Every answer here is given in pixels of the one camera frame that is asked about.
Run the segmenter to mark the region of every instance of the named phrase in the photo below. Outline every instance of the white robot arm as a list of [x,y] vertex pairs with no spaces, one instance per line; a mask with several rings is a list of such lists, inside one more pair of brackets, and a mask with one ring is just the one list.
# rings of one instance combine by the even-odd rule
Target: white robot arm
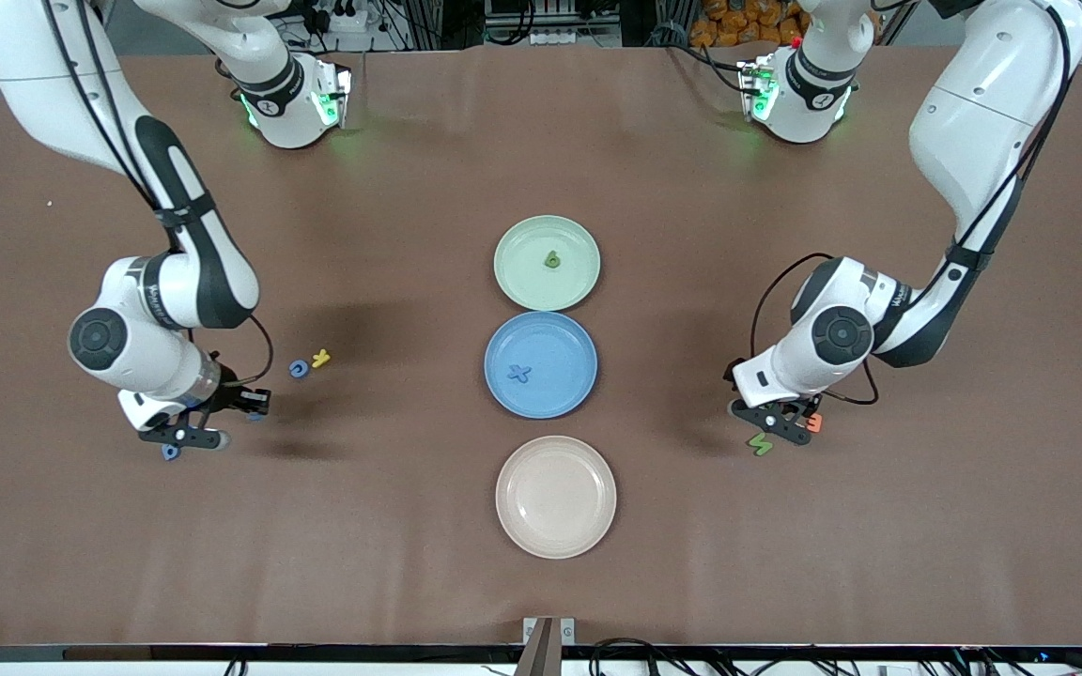
[[267,14],[289,0],[136,0],[214,52],[240,89],[249,123],[279,148],[302,148],[344,124],[347,69],[291,54]]
[[[833,27],[850,36],[866,30]],[[1047,110],[1053,115],[1052,104],[1082,57],[1082,3],[987,0],[965,30],[909,132],[915,165],[958,221],[935,275],[926,288],[910,288],[849,257],[818,266],[794,299],[791,331],[730,368],[742,396],[730,408],[738,417],[803,445],[810,437],[795,419],[815,410],[820,394],[868,356],[908,367],[941,349],[1021,196],[1017,172],[1027,140]],[[795,110],[795,102],[780,96],[776,104]]]
[[263,412],[267,393],[245,388],[182,331],[240,326],[258,307],[258,278],[182,143],[132,93],[84,0],[0,0],[0,90],[44,146],[128,176],[167,231],[167,252],[110,265],[69,329],[69,355],[121,389],[143,438],[226,445],[183,412]]

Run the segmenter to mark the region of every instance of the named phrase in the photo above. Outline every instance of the brown table surface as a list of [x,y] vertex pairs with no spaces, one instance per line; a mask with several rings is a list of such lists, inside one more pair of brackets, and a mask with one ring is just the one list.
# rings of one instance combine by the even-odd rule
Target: brown table surface
[[[949,54],[872,52],[812,146],[747,127],[684,55],[380,54],[361,129],[295,151],[246,128],[208,57],[127,61],[258,268],[278,346],[274,414],[219,415],[232,448],[173,463],[65,347],[109,262],[159,252],[159,227],[0,103],[0,644],[493,642],[546,613],[583,640],[1082,642],[1082,72],[937,359],[876,362],[883,401],[828,402],[808,449],[755,458],[724,412],[725,364],[790,261],[928,278],[953,223],[907,134]],[[527,421],[481,355],[519,312],[494,243],[541,213],[601,244],[570,316],[602,372],[573,414]],[[252,327],[198,337],[261,364]],[[331,363],[292,381],[319,347]],[[612,530],[570,560],[494,517],[503,460],[544,434],[595,446],[619,487]]]

